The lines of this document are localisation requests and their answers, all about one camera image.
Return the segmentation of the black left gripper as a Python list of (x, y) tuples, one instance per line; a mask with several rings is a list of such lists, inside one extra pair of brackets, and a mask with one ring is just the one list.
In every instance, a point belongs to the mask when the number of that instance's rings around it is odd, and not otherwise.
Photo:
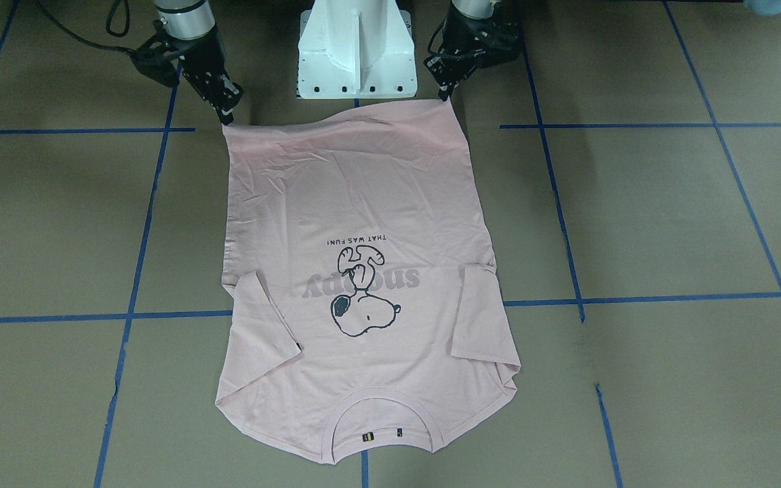
[(519, 25), (508, 7), (494, 7), (488, 18), (471, 18), (449, 7), (442, 30), (442, 53), (424, 60), (438, 86), (438, 96), (450, 99), (456, 87), (477, 68), (512, 62), (523, 49)]

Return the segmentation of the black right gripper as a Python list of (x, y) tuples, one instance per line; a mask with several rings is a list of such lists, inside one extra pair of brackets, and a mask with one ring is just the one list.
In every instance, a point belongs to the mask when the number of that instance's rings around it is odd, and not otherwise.
[(214, 108), (220, 123), (230, 125), (233, 111), (242, 99), (243, 89), (225, 71), (225, 50), (220, 32), (211, 30), (203, 37), (174, 38), (183, 75), (192, 85), (205, 86), (205, 98)]

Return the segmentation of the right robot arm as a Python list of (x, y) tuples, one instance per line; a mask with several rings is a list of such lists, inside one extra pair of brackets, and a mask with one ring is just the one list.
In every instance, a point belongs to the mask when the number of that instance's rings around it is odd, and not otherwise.
[(226, 52), (209, 1), (155, 1), (161, 27), (182, 66), (182, 76), (214, 110), (220, 123), (235, 120), (243, 89), (226, 70)]

